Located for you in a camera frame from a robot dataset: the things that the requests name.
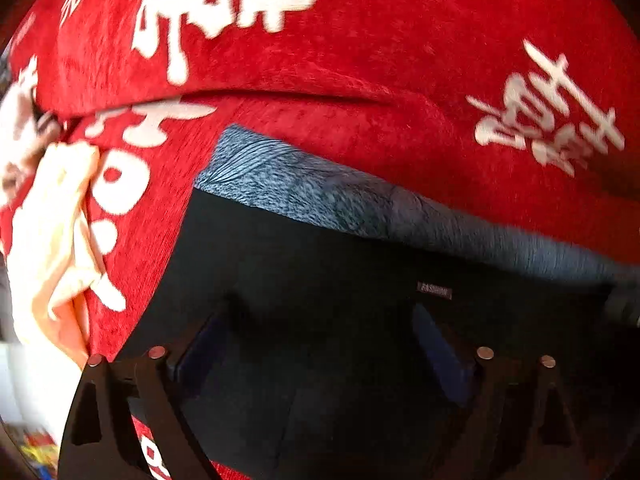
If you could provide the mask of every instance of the silver rivet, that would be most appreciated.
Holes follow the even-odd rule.
[[[485,361],[490,361],[494,358],[495,353],[488,346],[481,346],[478,350],[476,350],[478,357],[484,359]]]
[[[97,365],[99,365],[102,360],[104,359],[103,356],[101,356],[100,354],[93,354],[91,357],[89,357],[89,359],[87,360],[87,364],[91,367],[94,368]]]
[[[545,368],[555,368],[556,367],[556,360],[553,359],[550,355],[543,355],[540,358],[540,362],[542,363],[543,367],[545,367]]]
[[[152,359],[160,359],[166,355],[166,349],[163,346],[154,346],[149,350],[149,357]]]

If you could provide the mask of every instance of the label tag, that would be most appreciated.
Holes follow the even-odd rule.
[[[447,288],[446,286],[432,285],[431,283],[418,282],[417,290],[423,294],[434,294],[435,296],[440,296],[446,300],[451,300],[453,297],[453,290],[450,288]]]

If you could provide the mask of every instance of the red fabric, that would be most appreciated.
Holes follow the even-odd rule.
[[[166,141],[153,147],[124,139],[144,117],[130,109],[88,139],[106,155],[119,150],[142,160],[150,175],[126,211],[106,211],[95,187],[88,197],[89,222],[109,220],[116,228],[104,263],[124,298],[122,308],[87,294],[91,352],[113,359],[144,312],[173,250],[193,177],[231,123],[489,221],[640,262],[640,48],[609,0],[315,0],[284,12],[279,32],[268,32],[273,23],[263,12],[240,27],[243,0],[232,1],[233,23],[210,38],[193,16],[181,17],[189,72],[183,84],[168,81],[169,20],[159,18],[158,48],[149,59],[132,48],[142,0],[38,0],[14,38],[14,70],[37,57],[38,104],[63,118],[84,116],[70,142],[85,138],[98,110],[182,94],[191,94],[185,102],[216,108],[192,120],[164,119]],[[151,22],[147,9],[143,23]],[[586,168],[572,160],[572,177],[541,165],[532,139],[521,150],[478,143],[478,124],[491,113],[468,96],[503,111],[512,74],[521,74],[528,89],[531,73],[548,79],[525,40],[552,62],[564,54],[566,74],[584,95],[605,114],[615,109],[623,150],[605,139],[605,155],[587,142],[594,153]],[[584,142],[578,124],[597,126],[565,88],[559,92],[566,115],[532,90],[554,115],[543,140],[550,145],[561,127],[574,124]],[[518,120],[538,126],[522,113]],[[126,185],[141,177],[111,171],[104,178]],[[0,214],[6,250],[11,218],[11,210]]]
[[[144,439],[142,439],[142,444],[143,444],[142,453],[143,455],[145,455],[147,462],[149,463],[149,468],[154,473],[154,477],[158,478],[158,480],[164,480],[164,479],[170,480],[170,477],[165,475],[164,471],[162,471],[158,466],[155,466],[155,464],[157,463],[157,460],[154,460],[154,459],[156,458],[155,453],[158,448],[153,442],[153,435],[151,435],[149,428],[146,427],[144,424],[142,424],[136,418],[133,419],[133,425],[135,426],[138,436],[140,436],[140,438],[144,436],[150,440],[150,442],[146,442]],[[222,477],[222,480],[248,480],[246,476],[236,471],[233,471],[232,469],[229,469],[228,467],[225,467],[222,464],[218,464],[216,462],[212,462],[212,464],[216,468],[216,471],[218,472],[218,474]]]

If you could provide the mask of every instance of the red velvet cloth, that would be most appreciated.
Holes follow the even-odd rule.
[[[156,453],[158,453],[158,447],[153,441],[153,435],[151,435],[149,428],[140,423],[135,418],[133,419],[133,422],[134,426],[136,427],[136,431],[138,432],[138,435],[141,439],[142,453],[146,458],[152,475],[158,480],[169,479],[169,476],[165,474],[168,471],[166,470],[166,468],[164,468],[162,459],[156,456]],[[212,464],[223,480],[248,480],[246,476],[233,471],[232,469],[229,469],[222,464],[218,464],[216,462],[212,462]]]
[[[143,0],[38,0],[14,37],[16,72],[37,58],[40,107],[82,118],[70,142],[84,139],[89,126],[88,140],[121,165],[104,171],[88,197],[89,221],[116,230],[104,262],[122,295],[105,306],[88,293],[91,352],[112,359],[144,312],[193,177],[231,123],[489,221],[640,262],[640,48],[609,0],[228,1],[212,9],[145,0],[142,12]],[[157,18],[158,34],[136,42],[136,33],[152,31],[153,5],[165,16]],[[251,25],[252,6],[271,10],[257,12]],[[168,19],[175,9],[185,13]],[[215,29],[225,16],[230,23]],[[171,24],[179,40],[172,66],[183,52],[186,70],[170,78]],[[563,80],[557,94],[550,91],[554,102],[540,91],[550,79],[544,59],[566,61],[575,84]],[[179,95],[216,110],[165,117],[166,140],[142,142],[151,146],[126,141],[127,128],[148,117],[135,109],[105,120],[96,134],[99,110]],[[618,132],[610,128],[599,146],[588,139],[590,129],[597,136],[598,111],[615,115]],[[494,126],[483,127],[487,121]],[[572,125],[571,146],[561,141]],[[561,155],[556,165],[547,149]],[[148,183],[133,200],[145,171]],[[108,182],[122,186],[113,188],[123,190],[120,202],[105,191]],[[11,218],[11,210],[0,215],[7,250]],[[101,225],[107,241],[110,225]]]

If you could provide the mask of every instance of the gray fabric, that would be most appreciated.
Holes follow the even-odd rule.
[[[2,254],[0,254],[0,341],[18,342],[18,336],[14,331],[9,275],[6,272],[6,264]]]
[[[6,91],[9,89],[11,85],[11,69],[9,68],[9,49],[11,47],[11,43],[7,46],[7,48],[0,56],[0,101],[6,94]]]
[[[593,284],[638,276],[592,251],[451,210],[240,126],[224,131],[194,186],[301,222],[528,276]]]

